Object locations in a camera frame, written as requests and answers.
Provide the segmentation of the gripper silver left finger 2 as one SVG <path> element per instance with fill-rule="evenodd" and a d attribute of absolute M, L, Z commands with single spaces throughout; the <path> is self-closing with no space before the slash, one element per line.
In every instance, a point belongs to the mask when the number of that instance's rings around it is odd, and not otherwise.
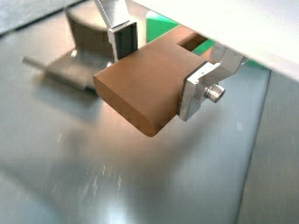
<path fill-rule="evenodd" d="M 94 0 L 107 25 L 115 61 L 138 49 L 136 21 L 130 17 L 126 0 Z"/>

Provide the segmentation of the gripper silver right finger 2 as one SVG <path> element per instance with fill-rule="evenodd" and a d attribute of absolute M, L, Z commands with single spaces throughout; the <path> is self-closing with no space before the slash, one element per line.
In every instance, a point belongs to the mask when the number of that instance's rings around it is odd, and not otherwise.
<path fill-rule="evenodd" d="M 211 62 L 206 62 L 185 79 L 178 115 L 187 121 L 206 100 L 217 103 L 226 93 L 219 82 L 238 70 L 245 56 L 215 43 L 210 49 Z"/>

